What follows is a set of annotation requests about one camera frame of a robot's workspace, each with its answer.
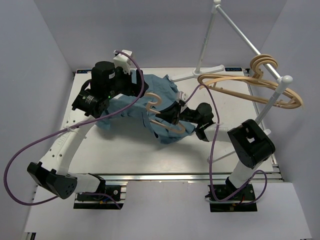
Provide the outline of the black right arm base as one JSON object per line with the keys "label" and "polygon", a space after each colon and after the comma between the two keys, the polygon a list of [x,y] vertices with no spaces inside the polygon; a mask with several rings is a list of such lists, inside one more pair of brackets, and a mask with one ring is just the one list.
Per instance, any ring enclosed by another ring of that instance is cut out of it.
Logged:
{"label": "black right arm base", "polygon": [[252,202],[256,199],[255,191],[252,184],[248,184],[235,196],[224,202],[218,202],[214,199],[210,185],[208,185],[208,194],[205,195],[205,200],[209,202],[211,213],[244,213],[257,212],[257,204]]}

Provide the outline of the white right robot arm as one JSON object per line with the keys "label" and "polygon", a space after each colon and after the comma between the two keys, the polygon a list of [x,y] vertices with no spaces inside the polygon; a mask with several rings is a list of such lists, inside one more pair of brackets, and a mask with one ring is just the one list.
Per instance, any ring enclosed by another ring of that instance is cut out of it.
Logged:
{"label": "white right robot arm", "polygon": [[217,140],[232,144],[238,163],[225,181],[225,192],[233,200],[243,195],[242,185],[276,150],[273,142],[255,120],[248,119],[232,129],[222,128],[213,121],[212,107],[205,102],[200,103],[196,109],[175,102],[157,113],[156,117],[173,125],[177,125],[179,121],[196,124],[195,134],[201,141]]}

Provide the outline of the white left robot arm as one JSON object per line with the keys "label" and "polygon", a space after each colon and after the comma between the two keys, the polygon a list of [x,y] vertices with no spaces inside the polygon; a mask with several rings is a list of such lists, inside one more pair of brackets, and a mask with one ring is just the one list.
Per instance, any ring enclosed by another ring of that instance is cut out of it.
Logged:
{"label": "white left robot arm", "polygon": [[109,107],[110,100],[119,94],[141,98],[147,84],[143,72],[136,70],[136,82],[128,67],[100,61],[91,70],[91,78],[83,83],[78,95],[71,104],[71,111],[61,133],[37,162],[31,162],[27,172],[41,187],[61,199],[73,193],[88,192],[94,199],[105,196],[105,180],[98,175],[69,172],[71,161],[103,112]]}

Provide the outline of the blue t shirt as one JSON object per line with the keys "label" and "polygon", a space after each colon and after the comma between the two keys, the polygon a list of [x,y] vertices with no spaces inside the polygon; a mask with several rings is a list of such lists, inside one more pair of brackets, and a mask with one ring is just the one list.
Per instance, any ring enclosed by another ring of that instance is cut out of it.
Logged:
{"label": "blue t shirt", "polygon": [[[178,93],[178,87],[176,84],[169,80],[169,76],[165,75],[164,77],[159,77],[154,74],[145,74],[144,82],[148,85],[147,92],[157,94],[162,103],[158,106],[155,106],[154,109],[158,112],[171,106],[176,101],[176,96]],[[185,127],[185,132],[177,134],[171,130],[168,130],[162,126],[154,124],[151,122],[158,121],[169,128],[178,130],[179,126],[169,124],[161,118],[156,117],[156,114],[146,110],[146,105],[148,102],[153,102],[155,99],[153,97],[141,97],[133,106],[130,108],[118,113],[110,118],[104,118],[96,123],[97,127],[103,130],[110,130],[115,126],[111,122],[111,119],[118,120],[120,118],[131,118],[136,119],[142,123],[142,125],[148,129],[155,138],[164,145],[173,144],[181,139],[190,136],[195,131],[195,126],[189,122],[181,121],[180,123]]]}

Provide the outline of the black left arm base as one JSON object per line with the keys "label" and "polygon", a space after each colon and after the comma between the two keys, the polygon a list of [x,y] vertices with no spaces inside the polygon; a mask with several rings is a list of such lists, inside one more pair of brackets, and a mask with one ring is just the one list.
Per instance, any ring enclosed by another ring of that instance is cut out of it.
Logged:
{"label": "black left arm base", "polygon": [[127,192],[127,181],[104,179],[99,195],[77,193],[73,208],[76,210],[121,210]]}

